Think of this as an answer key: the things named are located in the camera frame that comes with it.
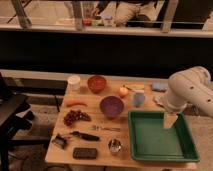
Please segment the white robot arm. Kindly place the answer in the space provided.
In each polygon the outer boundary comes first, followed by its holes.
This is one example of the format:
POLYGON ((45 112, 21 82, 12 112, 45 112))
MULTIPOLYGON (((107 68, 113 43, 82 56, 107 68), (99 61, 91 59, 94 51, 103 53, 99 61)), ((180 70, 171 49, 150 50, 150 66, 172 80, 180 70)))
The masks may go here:
POLYGON ((176 72, 169 77, 168 88, 161 97, 165 109, 165 129, 173 126, 188 102, 213 118, 213 90, 209 88, 210 82, 209 71, 200 66, 176 72))

